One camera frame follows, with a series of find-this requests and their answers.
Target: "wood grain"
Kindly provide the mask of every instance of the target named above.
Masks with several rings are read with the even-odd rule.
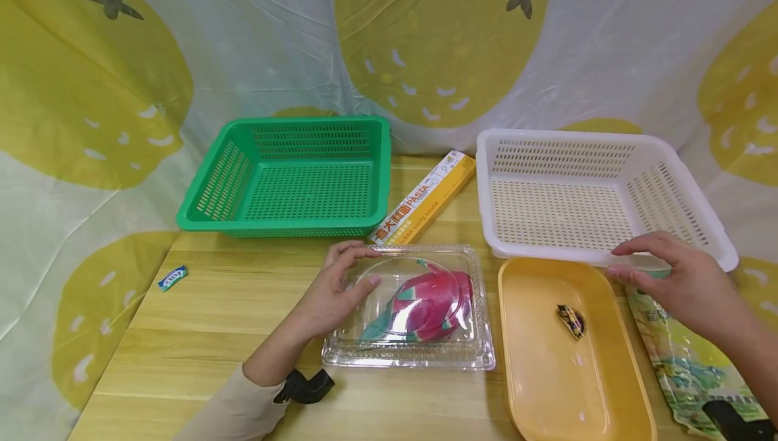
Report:
[[[397,157],[390,206],[437,159]],[[157,280],[185,264],[168,292],[152,287],[113,355],[71,441],[168,441],[219,389],[235,365],[281,322],[316,276],[337,238],[237,240],[183,232]],[[292,405],[271,440],[520,440],[508,418],[502,371],[497,273],[484,241],[475,179],[420,243],[469,243],[482,259],[498,367],[487,373],[439,369],[328,369],[336,387],[321,403]],[[698,440],[672,421],[634,322],[615,286],[654,409],[659,440]],[[319,369],[321,342],[300,369]]]

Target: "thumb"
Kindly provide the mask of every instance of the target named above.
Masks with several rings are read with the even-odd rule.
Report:
[[[662,279],[653,278],[649,274],[638,271],[628,265],[612,265],[605,269],[606,276],[615,279],[624,286],[634,286],[643,289],[646,294],[653,297],[655,293],[660,292]]]
[[[354,307],[357,307],[365,299],[367,299],[370,293],[375,291],[375,288],[377,288],[378,284],[380,283],[381,283],[381,278],[379,276],[370,276],[363,281],[357,282],[357,284],[355,284],[354,287],[346,291],[345,294],[347,295],[349,301],[354,305]]]

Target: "yellow box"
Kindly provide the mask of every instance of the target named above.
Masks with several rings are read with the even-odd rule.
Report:
[[[376,245],[413,243],[475,174],[475,159],[451,151],[373,230]]]

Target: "black wrist strap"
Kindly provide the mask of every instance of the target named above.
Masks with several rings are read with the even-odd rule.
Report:
[[[300,404],[316,404],[327,395],[334,384],[336,384],[334,380],[323,369],[319,370],[310,380],[306,379],[299,370],[294,369],[292,373],[288,374],[284,388],[273,399],[273,402],[284,404],[293,400]]]
[[[746,422],[726,400],[709,400],[702,410],[727,441],[773,441],[777,434],[769,419]]]

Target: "white plastic basket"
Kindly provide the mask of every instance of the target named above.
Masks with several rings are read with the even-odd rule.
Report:
[[[725,271],[737,252],[675,151],[649,135],[484,130],[477,139],[478,204],[497,257],[605,267],[666,267],[610,250],[666,230],[710,253]]]

